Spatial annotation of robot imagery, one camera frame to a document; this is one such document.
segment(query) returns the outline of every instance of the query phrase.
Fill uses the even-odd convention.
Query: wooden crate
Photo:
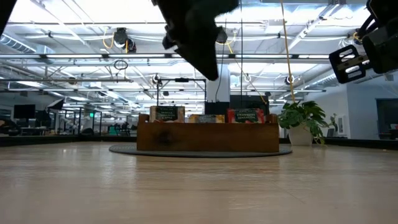
[[[139,118],[140,151],[279,152],[277,123],[146,123],[148,118]]]

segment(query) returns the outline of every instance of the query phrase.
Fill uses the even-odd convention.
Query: gray mat
[[[240,157],[262,157],[279,156],[292,152],[289,146],[280,146],[279,152],[170,152],[170,151],[138,151],[135,144],[115,145],[109,148],[111,152],[132,154],[138,156],[162,156],[162,157],[196,157],[196,158],[240,158]]]

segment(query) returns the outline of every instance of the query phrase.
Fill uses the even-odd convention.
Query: product package
[[[185,108],[183,106],[151,106],[149,122],[184,123]]]
[[[189,117],[189,123],[224,123],[224,115],[193,114]]]
[[[262,109],[228,109],[229,123],[264,124],[264,120]]]

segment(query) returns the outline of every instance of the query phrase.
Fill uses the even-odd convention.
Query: white plant pot
[[[312,134],[309,128],[305,128],[303,125],[287,130],[289,134],[290,143],[292,146],[311,146],[312,145]]]

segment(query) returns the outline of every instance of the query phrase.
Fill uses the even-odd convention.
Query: light wood floor
[[[179,159],[113,144],[0,148],[0,223],[398,223],[398,152]]]

